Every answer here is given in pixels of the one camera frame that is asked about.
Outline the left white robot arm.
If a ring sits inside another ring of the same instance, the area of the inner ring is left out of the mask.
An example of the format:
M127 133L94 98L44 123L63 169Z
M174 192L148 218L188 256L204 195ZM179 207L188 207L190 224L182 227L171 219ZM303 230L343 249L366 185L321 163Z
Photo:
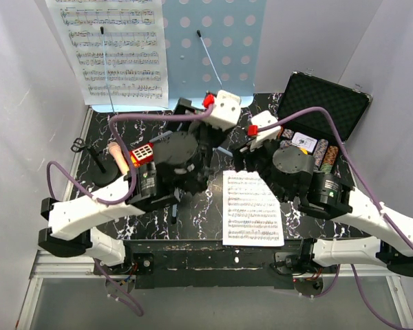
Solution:
M97 227L178 204L180 192L195 195L208 188L213 151L237 125L241 107L238 99L219 91L206 95L204 108L201 111L190 101L180 100L170 115L122 113L112 117L109 127L121 148L113 156L118 177L95 192L83 188L83 196L77 199L44 199L41 215L48 225L39 232L39 247L57 257L89 256L116 274L127 274L133 259L126 245ZM151 155L135 166L116 128L124 120L162 120L184 128L151 143Z

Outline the pink toy microphone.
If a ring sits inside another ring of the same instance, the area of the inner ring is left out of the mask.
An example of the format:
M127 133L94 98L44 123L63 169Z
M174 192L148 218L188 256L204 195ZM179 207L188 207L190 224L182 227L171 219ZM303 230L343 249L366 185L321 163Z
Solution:
M114 158L122 175L126 175L129 172L129 166L123 155L122 149L117 142L110 142L107 145L109 154Z

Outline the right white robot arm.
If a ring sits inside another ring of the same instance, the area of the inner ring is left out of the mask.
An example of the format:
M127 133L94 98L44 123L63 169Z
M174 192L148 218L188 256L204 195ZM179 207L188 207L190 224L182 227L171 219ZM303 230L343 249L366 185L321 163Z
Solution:
M309 217L331 220L365 232L362 239L313 239L282 267L313 273L320 267L364 264L385 267L413 277L413 218L374 203L354 186L333 174L315 170L315 159L296 146L277 140L234 146L237 171L256 172L280 202L298 199L298 210Z

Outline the blue music stand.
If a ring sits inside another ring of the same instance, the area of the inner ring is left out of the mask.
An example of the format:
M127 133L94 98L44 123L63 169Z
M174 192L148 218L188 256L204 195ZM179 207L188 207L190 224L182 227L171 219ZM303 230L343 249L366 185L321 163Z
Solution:
M241 100L251 97L265 6L264 1L167 1L170 96L191 100L201 111L205 96L219 90ZM171 133L166 122L165 134L154 142Z

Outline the black microphone stand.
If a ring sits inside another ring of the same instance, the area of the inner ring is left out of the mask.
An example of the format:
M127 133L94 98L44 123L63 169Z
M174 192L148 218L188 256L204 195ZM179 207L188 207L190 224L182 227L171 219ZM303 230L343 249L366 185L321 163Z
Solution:
M86 151L90 158L94 161L94 165L90 167L90 177L92 182L99 188L106 187L114 183L120 175L120 171L115 161L103 160L100 158L100 151L97 151L90 143L83 138L77 137L70 147L74 153Z

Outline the black poker chip case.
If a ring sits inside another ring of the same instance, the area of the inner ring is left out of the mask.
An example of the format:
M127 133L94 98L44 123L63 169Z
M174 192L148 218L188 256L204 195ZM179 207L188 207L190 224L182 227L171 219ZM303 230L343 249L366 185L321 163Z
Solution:
M279 119L283 119L302 109L322 107L330 114L341 141L345 142L371 102L372 96L361 91L305 73L294 72L291 74L286 90L279 100L277 116ZM284 129L290 129L295 133L303 133L318 141L325 139L329 143L328 147L337 146L339 148L327 119L318 111L291 120L283 126L281 133ZM280 146L292 145L291 140L282 139L281 136L279 138ZM339 173L336 167L340 156L339 148L331 171L333 174Z

